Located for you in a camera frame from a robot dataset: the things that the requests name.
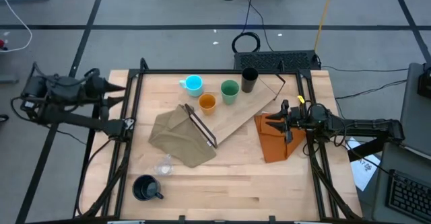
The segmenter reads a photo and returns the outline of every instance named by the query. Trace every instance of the wooden board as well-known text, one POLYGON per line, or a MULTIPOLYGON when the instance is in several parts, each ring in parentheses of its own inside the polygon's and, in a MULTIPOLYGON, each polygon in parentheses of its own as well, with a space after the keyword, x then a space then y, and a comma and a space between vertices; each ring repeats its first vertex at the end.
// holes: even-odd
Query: wooden board
MULTIPOLYGON (((258 79, 252 92, 244 93, 240 90, 235 102, 228 106, 223 103, 220 87, 228 79, 235 80, 241 86, 241 75, 201 75, 201 77, 205 93, 215 96, 215 112, 210 116, 204 115, 199 107, 198 98, 189 97, 187 103, 195 108, 196 115, 216 137, 218 144, 262 110, 276 96, 274 91, 271 91, 262 80, 258 79)), ((282 85, 283 82, 279 80, 278 90, 282 85)))
MULTIPOLYGON (((179 215, 185 215, 189 220, 268 220, 269 215, 275 215, 279 221, 318 220, 310 164, 302 153, 304 143, 288 160, 265 163, 253 119, 231 134, 216 149, 217 156, 207 163, 191 169, 173 159, 172 175, 156 176, 162 185, 164 200, 140 202, 133 197, 131 187, 135 179, 142 174, 155 174, 154 166, 165 156, 148 143, 148 137, 158 114, 173 110, 188 98, 183 90, 178 90, 178 80, 185 76, 144 77, 121 218, 178 220, 179 215)), ((328 72, 313 71, 312 76, 317 101, 337 112, 328 72)), ((279 89, 279 79, 272 75, 261 77, 272 90, 279 89)), ((283 99, 289 100, 291 107, 298 105, 295 77, 283 75, 283 78, 286 85, 280 96, 266 105, 264 111, 279 111, 283 99)), ((113 71, 110 75, 112 83, 125 85, 126 81, 127 71, 113 71)), ((111 117, 118 118, 120 111, 121 105, 115 106, 110 111, 111 117)), ((92 153, 105 141, 106 136, 97 133, 92 153)), ((106 185, 113 146, 103 149, 88 169, 80 201, 83 210, 90 207, 106 185)), ((328 143, 327 155, 335 189, 352 210, 361 215, 346 150, 328 143)), ((323 186, 322 189, 325 210, 330 216, 327 194, 323 186)), ((113 214, 117 194, 115 189, 110 214, 113 214)))

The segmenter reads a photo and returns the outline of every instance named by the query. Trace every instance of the white cable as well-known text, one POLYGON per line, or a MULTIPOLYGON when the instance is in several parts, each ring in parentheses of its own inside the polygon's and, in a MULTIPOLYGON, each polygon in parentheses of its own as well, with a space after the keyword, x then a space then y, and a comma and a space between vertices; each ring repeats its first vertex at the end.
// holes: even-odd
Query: white cable
POLYGON ((15 49, 9 49, 9 50, 0 50, 0 53, 5 53, 5 52, 15 52, 18 50, 23 50, 25 48, 27 48, 27 46, 31 43, 32 39, 33 39, 33 33, 32 31, 28 28, 28 26, 21 20, 21 18, 13 11, 11 5, 9 4, 9 2, 7 2, 7 0, 4 0, 6 2, 6 5, 8 6, 8 8, 10 9, 10 11, 12 12, 12 14, 21 22, 21 24, 28 30, 28 32, 30 33, 30 39, 28 39, 28 42, 25 46, 21 47, 21 48, 15 48, 15 49))

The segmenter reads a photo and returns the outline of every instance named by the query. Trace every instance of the cup handle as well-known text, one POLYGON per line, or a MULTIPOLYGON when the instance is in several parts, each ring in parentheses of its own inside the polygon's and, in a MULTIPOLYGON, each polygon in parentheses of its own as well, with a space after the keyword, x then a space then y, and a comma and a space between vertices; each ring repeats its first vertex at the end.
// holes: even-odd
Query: cup handle
POLYGON ((186 89, 187 88, 186 81, 185 80, 180 80, 180 86, 186 89))
POLYGON ((163 194, 160 194, 159 192, 156 193, 156 197, 159 198, 160 200, 163 200, 164 198, 163 194))

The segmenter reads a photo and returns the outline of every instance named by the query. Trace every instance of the paper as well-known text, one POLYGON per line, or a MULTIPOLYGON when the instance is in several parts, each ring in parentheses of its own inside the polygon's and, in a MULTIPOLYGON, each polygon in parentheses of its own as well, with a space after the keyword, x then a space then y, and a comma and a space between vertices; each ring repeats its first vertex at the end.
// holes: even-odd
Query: paper
MULTIPOLYGON (((360 145, 359 142, 357 142, 353 137, 345 143, 345 146, 348 149, 355 148, 360 145)), ((380 160, 373 155, 369 155, 365 158, 376 165, 380 164, 380 160)), ((350 165, 352 167, 353 178, 355 180, 356 187, 358 187, 361 191, 364 191, 365 187, 371 180, 372 175, 377 170, 377 167, 364 159, 353 161, 350 163, 350 165)))

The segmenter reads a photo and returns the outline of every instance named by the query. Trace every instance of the black keyboard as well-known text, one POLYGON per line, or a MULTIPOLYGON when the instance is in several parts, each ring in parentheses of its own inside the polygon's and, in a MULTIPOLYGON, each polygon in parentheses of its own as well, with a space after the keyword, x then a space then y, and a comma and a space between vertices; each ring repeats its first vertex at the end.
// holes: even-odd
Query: black keyboard
POLYGON ((386 205, 425 223, 431 223, 431 184, 391 170, 386 205))
POLYGON ((238 52, 235 54, 235 69, 254 67, 258 70, 277 70, 280 62, 285 70, 319 69, 313 62, 313 50, 279 52, 238 52))

